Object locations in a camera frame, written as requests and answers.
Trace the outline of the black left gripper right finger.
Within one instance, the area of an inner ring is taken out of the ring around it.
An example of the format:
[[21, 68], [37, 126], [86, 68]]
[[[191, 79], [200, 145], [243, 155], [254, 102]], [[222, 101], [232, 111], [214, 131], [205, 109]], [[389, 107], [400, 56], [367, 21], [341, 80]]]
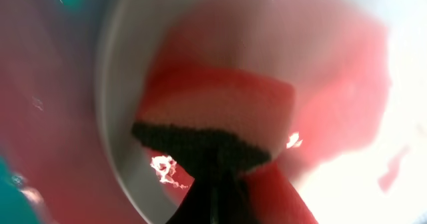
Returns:
[[224, 176], [213, 186], [213, 224], [259, 224], [242, 182]]

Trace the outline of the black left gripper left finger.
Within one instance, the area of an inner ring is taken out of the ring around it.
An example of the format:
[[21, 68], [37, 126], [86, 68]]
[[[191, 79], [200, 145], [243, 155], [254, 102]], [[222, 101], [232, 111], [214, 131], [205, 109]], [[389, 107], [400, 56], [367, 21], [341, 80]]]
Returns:
[[211, 185], [195, 179], [176, 212], [166, 224], [210, 224]]

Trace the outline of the green and pink sponge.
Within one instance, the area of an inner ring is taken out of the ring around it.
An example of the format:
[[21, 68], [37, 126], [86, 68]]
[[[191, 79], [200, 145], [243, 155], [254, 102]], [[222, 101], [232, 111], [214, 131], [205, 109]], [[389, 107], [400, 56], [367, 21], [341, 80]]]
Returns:
[[131, 132], [169, 155], [193, 178], [213, 186], [226, 175], [242, 182], [260, 223], [311, 224], [315, 217], [281, 173], [294, 88], [238, 69], [184, 65], [147, 81]]

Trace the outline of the light blue plastic plate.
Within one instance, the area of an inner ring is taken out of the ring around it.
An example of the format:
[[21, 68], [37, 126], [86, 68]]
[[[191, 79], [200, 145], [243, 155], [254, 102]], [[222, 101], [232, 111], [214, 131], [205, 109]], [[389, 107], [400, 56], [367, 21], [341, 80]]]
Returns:
[[184, 65], [294, 88], [277, 164], [314, 223], [426, 222], [426, 0], [115, 0], [97, 122], [148, 223], [166, 223], [193, 178], [131, 128], [148, 79]]

